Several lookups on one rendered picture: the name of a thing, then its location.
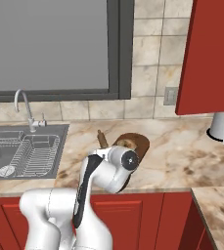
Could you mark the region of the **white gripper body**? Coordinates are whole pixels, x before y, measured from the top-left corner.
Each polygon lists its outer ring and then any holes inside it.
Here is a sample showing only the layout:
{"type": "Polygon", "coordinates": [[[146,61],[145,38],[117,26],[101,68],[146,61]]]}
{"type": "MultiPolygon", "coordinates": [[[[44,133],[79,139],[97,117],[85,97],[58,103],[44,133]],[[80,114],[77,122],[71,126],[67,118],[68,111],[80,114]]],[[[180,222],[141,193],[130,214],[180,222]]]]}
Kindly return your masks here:
{"type": "Polygon", "coordinates": [[[109,147],[106,147],[106,148],[97,148],[97,149],[93,149],[93,150],[89,151],[88,154],[89,155],[97,154],[100,157],[102,157],[103,159],[106,159],[108,157],[109,151],[110,151],[109,147]]]}

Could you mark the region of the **brown wooden rolling pin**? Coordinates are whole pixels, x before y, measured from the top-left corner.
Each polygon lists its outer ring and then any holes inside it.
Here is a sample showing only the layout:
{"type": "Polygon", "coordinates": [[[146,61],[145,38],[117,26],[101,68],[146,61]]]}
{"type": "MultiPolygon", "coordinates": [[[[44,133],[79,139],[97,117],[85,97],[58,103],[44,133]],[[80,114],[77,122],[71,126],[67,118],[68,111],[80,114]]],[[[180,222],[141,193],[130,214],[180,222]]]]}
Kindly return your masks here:
{"type": "Polygon", "coordinates": [[[109,146],[105,134],[101,130],[98,131],[97,138],[101,148],[106,148],[109,146]]]}

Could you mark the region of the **brown wooden cutting board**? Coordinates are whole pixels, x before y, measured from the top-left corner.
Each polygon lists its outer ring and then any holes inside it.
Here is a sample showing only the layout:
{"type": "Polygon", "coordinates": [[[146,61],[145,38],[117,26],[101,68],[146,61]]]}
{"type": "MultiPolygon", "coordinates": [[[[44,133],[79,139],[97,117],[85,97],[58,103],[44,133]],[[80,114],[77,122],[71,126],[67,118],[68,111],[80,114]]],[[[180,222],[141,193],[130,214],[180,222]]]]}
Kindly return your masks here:
{"type": "Polygon", "coordinates": [[[122,165],[127,169],[133,169],[139,165],[144,158],[146,152],[150,147],[150,141],[147,137],[137,133],[125,133],[120,135],[117,140],[113,143],[113,146],[117,146],[119,149],[124,151],[121,156],[122,165]],[[135,142],[137,148],[135,150],[124,146],[118,146],[116,143],[122,139],[129,139],[135,142]]]}

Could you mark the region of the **red base cabinet door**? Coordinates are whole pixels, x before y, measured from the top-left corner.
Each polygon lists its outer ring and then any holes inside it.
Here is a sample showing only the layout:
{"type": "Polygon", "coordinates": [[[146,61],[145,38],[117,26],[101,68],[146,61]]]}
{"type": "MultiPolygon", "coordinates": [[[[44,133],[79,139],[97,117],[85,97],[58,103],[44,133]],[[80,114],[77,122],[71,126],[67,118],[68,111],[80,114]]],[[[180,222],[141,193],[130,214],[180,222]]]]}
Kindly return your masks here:
{"type": "Polygon", "coordinates": [[[163,195],[95,194],[91,204],[112,233],[113,250],[155,250],[163,195]]]}
{"type": "Polygon", "coordinates": [[[0,197],[0,250],[24,250],[27,220],[18,197],[0,197]]]}

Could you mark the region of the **red corner base cabinet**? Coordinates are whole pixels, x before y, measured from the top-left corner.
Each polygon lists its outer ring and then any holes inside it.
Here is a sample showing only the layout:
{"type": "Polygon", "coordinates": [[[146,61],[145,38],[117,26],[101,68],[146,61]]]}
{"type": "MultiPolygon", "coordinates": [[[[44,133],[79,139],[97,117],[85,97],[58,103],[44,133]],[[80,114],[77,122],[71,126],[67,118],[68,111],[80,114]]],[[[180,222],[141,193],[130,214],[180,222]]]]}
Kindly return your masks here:
{"type": "Polygon", "coordinates": [[[217,250],[195,200],[192,200],[178,250],[217,250]]]}

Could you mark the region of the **silver sink tap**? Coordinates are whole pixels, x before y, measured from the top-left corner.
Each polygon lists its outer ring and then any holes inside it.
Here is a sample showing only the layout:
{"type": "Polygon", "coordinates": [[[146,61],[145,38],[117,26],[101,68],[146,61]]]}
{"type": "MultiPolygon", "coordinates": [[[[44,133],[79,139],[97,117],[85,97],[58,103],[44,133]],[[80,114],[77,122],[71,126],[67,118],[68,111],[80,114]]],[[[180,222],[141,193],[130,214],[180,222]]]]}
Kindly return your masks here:
{"type": "Polygon", "coordinates": [[[14,98],[14,107],[15,107],[15,111],[19,112],[19,95],[22,95],[23,100],[24,100],[24,104],[25,104],[25,108],[27,111],[27,122],[28,122],[28,126],[29,126],[29,130],[31,133],[35,133],[36,129],[38,127],[46,127],[47,126],[47,121],[45,120],[45,118],[42,118],[41,121],[36,121],[31,113],[31,109],[29,106],[29,102],[27,99],[27,95],[25,93],[24,90],[22,89],[18,89],[17,92],[15,93],[15,98],[14,98]]]}

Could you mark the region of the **round silver sink strainer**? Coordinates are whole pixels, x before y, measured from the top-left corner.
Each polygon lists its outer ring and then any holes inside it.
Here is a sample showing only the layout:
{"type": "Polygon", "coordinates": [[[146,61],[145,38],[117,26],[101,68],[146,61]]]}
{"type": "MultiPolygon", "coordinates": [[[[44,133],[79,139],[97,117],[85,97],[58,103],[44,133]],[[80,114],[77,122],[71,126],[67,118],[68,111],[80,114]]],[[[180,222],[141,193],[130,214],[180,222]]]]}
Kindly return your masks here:
{"type": "Polygon", "coordinates": [[[0,168],[0,177],[8,178],[15,173],[16,168],[13,165],[6,165],[0,168]]]}

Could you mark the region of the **grey wall socket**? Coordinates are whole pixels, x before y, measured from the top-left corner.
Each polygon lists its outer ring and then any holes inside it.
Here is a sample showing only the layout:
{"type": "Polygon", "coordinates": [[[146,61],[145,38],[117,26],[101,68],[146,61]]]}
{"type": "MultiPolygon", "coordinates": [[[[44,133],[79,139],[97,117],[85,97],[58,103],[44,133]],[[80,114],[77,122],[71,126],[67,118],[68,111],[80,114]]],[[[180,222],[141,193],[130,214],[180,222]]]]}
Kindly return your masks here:
{"type": "Polygon", "coordinates": [[[164,91],[163,104],[164,105],[176,105],[177,94],[178,94],[177,87],[166,87],[164,91]]]}

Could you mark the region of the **dark grey window frame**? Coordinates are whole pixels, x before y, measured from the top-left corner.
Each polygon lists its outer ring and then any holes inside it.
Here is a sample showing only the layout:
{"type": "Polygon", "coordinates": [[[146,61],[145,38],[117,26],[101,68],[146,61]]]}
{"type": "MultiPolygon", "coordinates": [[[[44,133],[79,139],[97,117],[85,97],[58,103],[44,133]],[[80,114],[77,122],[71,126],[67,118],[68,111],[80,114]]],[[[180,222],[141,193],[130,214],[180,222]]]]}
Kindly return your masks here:
{"type": "Polygon", "coordinates": [[[135,0],[0,0],[0,103],[131,98],[135,0]]]}

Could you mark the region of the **red wall cabinet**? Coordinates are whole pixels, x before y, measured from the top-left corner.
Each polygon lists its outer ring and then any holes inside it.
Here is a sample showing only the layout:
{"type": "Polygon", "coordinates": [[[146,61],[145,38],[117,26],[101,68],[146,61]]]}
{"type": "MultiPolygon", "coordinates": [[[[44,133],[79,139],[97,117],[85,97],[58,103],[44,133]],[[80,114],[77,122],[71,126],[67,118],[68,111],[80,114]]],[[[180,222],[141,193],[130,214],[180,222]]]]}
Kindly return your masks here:
{"type": "Polygon", "coordinates": [[[224,111],[224,0],[194,0],[178,115],[224,111]]]}

